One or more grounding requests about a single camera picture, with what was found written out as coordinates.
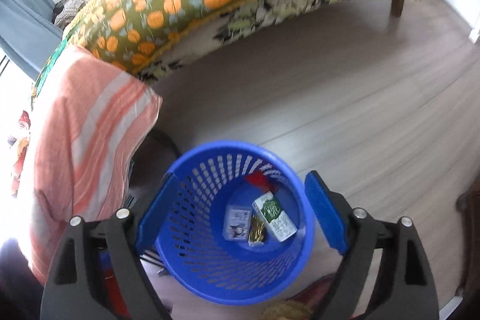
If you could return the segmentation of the crushed red soda can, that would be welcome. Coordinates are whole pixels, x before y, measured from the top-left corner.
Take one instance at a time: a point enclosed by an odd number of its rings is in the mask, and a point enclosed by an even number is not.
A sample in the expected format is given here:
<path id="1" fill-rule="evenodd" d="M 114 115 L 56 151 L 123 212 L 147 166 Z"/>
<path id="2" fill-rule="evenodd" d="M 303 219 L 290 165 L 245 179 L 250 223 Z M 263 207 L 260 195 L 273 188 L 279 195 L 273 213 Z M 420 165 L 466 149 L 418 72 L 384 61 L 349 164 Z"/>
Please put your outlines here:
<path id="1" fill-rule="evenodd" d="M 30 121 L 30 118 L 29 118 L 29 113 L 26 110 L 24 110 L 22 112 L 22 115 L 19 118 L 18 124 L 19 124 L 20 128 L 25 130 L 25 131 L 28 131 L 30 129 L 31 121 Z"/>

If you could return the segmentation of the blue plastic waste basket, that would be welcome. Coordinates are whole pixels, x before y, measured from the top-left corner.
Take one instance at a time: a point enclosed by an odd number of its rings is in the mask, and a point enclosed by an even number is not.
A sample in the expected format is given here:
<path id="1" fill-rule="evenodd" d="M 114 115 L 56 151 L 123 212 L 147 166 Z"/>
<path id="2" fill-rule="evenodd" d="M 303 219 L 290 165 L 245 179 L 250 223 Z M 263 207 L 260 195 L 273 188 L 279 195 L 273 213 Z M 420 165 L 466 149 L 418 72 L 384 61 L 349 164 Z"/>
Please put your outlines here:
<path id="1" fill-rule="evenodd" d="M 254 305 L 300 275 L 315 239 L 297 174 L 257 145 L 221 140 L 169 168 L 176 197 L 155 246 L 190 292 L 222 305 Z"/>

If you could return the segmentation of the gold foil wrapper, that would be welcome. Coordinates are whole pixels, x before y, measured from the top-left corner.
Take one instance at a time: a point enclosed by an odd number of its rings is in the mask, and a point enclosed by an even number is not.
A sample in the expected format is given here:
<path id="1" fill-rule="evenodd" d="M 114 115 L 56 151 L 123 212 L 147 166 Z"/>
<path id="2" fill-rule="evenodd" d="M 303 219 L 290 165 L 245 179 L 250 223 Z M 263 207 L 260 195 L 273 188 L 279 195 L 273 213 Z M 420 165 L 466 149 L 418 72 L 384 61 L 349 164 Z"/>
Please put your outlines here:
<path id="1" fill-rule="evenodd" d="M 266 227 L 264 221 L 257 215 L 252 216 L 250 220 L 250 230 L 247 239 L 248 245 L 250 247 L 264 245 L 265 237 Z"/>

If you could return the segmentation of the white milk carton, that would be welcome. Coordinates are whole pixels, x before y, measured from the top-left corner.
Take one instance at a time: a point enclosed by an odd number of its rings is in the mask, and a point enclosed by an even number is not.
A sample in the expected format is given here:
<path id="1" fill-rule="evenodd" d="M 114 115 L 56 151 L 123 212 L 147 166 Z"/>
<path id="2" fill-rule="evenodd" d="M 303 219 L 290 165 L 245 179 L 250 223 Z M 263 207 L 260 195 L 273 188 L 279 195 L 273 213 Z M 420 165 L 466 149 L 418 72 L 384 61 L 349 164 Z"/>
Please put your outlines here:
<path id="1" fill-rule="evenodd" d="M 278 241 L 292 237 L 298 228 L 271 192 L 264 193 L 252 202 L 252 207 L 268 232 Z"/>

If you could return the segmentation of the blue grey curtain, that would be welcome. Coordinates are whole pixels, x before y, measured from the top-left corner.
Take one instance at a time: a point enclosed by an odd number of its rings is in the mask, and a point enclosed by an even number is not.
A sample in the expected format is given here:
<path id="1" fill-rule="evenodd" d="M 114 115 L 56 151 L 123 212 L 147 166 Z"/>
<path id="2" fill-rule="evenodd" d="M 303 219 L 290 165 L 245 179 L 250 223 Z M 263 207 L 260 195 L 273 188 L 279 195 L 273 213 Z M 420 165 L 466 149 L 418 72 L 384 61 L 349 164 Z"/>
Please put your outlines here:
<path id="1" fill-rule="evenodd" d="M 1 49 L 31 79 L 62 40 L 51 22 L 54 6 L 52 0 L 0 0 Z"/>

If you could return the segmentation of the red snack wrapper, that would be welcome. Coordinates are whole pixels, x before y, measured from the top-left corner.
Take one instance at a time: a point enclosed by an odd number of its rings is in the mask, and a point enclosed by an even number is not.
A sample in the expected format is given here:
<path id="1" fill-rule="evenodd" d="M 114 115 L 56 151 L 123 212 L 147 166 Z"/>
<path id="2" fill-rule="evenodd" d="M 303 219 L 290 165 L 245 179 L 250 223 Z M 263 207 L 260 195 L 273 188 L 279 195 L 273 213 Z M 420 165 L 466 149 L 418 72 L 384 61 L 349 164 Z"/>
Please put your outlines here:
<path id="1" fill-rule="evenodd" d="M 247 183 L 255 186 L 263 193 L 274 194 L 278 190 L 274 182 L 272 182 L 270 178 L 264 175 L 261 171 L 254 171 L 246 175 L 245 180 L 247 181 Z"/>

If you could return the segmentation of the small grey card box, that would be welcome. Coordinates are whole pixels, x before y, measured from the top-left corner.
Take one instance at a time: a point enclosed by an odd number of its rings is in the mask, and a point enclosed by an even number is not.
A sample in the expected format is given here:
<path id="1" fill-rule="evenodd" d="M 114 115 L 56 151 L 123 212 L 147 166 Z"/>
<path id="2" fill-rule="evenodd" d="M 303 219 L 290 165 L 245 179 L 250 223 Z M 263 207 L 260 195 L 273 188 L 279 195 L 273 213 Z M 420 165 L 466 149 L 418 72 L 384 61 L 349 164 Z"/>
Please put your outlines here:
<path id="1" fill-rule="evenodd" d="M 227 241 L 246 241 L 251 225 L 251 208 L 228 205 L 224 215 L 223 236 Z"/>

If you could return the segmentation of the pile of clothes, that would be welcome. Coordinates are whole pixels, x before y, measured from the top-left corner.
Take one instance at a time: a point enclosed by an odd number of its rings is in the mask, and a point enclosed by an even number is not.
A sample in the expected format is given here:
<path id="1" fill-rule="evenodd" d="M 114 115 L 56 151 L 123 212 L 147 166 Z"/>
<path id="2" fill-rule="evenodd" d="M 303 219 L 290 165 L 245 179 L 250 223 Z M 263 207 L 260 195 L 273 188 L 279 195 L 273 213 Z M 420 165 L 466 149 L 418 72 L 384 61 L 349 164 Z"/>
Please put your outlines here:
<path id="1" fill-rule="evenodd" d="M 77 13 L 84 7 L 85 0 L 60 0 L 52 11 L 51 22 L 58 28 L 64 30 Z"/>

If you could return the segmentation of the pink striped tablecloth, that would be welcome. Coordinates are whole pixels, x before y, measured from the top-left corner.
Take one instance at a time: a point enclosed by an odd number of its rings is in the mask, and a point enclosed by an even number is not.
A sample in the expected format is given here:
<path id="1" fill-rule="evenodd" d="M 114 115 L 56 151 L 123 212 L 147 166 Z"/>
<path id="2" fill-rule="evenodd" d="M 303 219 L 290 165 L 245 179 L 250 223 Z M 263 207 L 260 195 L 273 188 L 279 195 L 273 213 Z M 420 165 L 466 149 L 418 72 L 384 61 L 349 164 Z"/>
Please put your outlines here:
<path id="1" fill-rule="evenodd" d="M 41 284 L 73 216 L 90 222 L 120 209 L 129 163 L 162 103 L 118 65 L 64 49 L 34 104 L 18 190 L 19 248 Z"/>

